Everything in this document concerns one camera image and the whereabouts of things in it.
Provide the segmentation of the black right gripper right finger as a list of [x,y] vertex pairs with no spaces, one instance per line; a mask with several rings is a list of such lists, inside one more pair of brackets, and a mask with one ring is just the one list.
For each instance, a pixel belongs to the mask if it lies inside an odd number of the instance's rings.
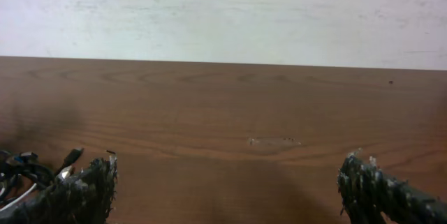
[[382,171],[375,158],[347,154],[337,175],[342,213],[351,223],[446,224],[446,203]]

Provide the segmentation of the black cable blue connector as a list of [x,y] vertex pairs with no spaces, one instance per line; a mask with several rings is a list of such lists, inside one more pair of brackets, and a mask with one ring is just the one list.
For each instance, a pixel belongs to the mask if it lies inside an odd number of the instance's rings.
[[22,152],[18,154],[1,150],[1,203],[18,182],[18,177],[28,163],[38,160],[34,152]]

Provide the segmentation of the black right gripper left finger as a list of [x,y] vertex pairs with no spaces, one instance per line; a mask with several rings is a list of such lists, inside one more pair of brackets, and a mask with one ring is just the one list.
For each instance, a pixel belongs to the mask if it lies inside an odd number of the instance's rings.
[[117,191],[118,159],[95,158],[89,167],[1,211],[3,224],[104,224]]

